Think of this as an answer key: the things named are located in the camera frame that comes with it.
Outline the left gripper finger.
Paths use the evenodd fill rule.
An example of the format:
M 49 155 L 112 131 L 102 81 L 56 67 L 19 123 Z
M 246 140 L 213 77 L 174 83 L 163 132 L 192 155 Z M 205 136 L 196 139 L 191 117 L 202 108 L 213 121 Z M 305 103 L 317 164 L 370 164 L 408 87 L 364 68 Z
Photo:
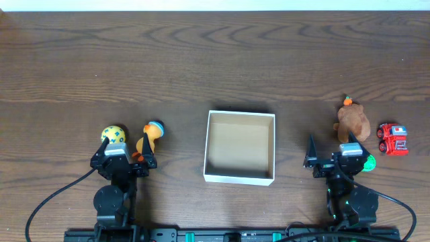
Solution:
M 146 162 L 154 161 L 154 153 L 149 143 L 148 134 L 144 133 L 142 142 L 142 157 Z
M 102 142 L 102 144 L 101 144 L 101 146 L 100 146 L 100 148 L 98 148 L 98 150 L 97 150 L 97 156 L 98 157 L 103 157 L 104 156 L 105 149 L 107 148 L 107 146 L 109 145 L 109 143 L 110 143 L 109 138 L 105 137 L 104 140 L 103 140 L 103 142 Z

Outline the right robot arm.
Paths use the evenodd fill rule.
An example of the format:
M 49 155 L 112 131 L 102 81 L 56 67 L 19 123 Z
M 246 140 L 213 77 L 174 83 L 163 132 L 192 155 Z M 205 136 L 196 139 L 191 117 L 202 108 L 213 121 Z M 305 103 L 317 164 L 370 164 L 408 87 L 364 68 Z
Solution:
M 309 138 L 304 166 L 313 169 L 314 178 L 326 179 L 327 210 L 334 218 L 331 231 L 363 228 L 376 222 L 378 196 L 353 184 L 353 177 L 364 170 L 369 156 L 352 133 L 349 142 L 339 145 L 330 159 L 318 158 L 314 139 Z

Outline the yellow ball with blue letters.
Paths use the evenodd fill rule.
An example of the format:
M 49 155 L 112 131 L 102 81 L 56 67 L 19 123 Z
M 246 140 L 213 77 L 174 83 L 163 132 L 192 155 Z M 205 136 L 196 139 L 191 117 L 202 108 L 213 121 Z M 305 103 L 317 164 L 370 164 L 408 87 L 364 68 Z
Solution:
M 109 139 L 110 144 L 124 143 L 126 142 L 126 133 L 124 129 L 119 126 L 108 126 L 101 132 L 101 142 L 106 138 Z

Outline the orange rubber duck blue cap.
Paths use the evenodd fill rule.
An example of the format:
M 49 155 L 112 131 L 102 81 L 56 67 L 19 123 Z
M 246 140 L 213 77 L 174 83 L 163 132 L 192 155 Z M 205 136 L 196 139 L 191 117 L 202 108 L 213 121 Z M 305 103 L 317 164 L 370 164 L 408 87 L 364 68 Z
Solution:
M 164 126 L 161 121 L 150 121 L 143 128 L 143 133 L 148 136 L 148 142 L 151 147 L 152 152 L 155 151 L 155 140 L 161 138 L 164 133 Z M 133 158 L 137 158 L 138 161 L 144 161 L 142 156 L 142 148 L 143 148 L 144 138 L 140 138 L 136 143 L 136 152 L 132 154 Z

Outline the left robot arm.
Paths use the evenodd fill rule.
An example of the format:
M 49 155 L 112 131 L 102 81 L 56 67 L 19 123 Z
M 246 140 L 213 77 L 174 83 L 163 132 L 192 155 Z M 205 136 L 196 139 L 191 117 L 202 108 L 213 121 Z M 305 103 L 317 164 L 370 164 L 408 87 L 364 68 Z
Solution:
M 137 179 L 149 175 L 157 167 L 157 160 L 149 144 L 148 134 L 142 142 L 143 157 L 147 161 L 130 162 L 124 143 L 111 144 L 106 138 L 90 160 L 90 166 L 110 181 L 94 195 L 97 211 L 96 241 L 149 241 L 148 229 L 134 224 Z

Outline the brown plush bear with orange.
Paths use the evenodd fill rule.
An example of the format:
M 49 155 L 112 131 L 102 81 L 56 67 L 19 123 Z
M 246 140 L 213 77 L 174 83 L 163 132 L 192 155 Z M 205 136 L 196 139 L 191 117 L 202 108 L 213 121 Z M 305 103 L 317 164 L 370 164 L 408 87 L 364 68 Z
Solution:
M 354 103 L 349 96 L 343 100 L 343 106 L 338 110 L 337 117 L 339 121 L 333 124 L 333 129 L 337 131 L 337 138 L 341 143 L 348 143 L 350 132 L 359 142 L 369 137 L 370 121 L 364 114 L 364 107 Z

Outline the red toy fire truck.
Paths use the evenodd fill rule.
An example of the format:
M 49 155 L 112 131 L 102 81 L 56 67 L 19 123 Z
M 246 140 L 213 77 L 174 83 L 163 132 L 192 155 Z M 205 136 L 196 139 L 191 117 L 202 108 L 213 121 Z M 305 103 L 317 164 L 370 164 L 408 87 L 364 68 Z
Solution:
M 390 156 L 405 156 L 409 150 L 406 146 L 407 129 L 399 124 L 381 124 L 377 129 L 380 139 L 379 151 Z

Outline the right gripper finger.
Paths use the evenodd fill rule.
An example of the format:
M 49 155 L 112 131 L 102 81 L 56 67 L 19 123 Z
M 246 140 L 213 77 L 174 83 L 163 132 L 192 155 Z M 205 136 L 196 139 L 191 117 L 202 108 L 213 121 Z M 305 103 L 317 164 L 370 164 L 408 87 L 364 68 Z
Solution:
M 358 141 L 354 133 L 349 132 L 349 142 L 347 143 L 349 147 L 351 148 L 362 148 L 361 143 Z
M 316 147 L 315 147 L 313 136 L 310 135 L 308 139 L 308 146 L 306 150 L 305 161 L 311 161 L 316 159 L 317 159 Z

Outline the green round toy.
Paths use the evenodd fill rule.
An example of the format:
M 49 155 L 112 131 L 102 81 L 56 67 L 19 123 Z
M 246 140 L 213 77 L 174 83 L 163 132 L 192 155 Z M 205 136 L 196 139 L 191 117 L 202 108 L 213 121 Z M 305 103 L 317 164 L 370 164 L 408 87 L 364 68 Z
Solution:
M 376 168 L 376 159 L 373 155 L 369 155 L 367 161 L 363 164 L 363 172 L 370 172 Z

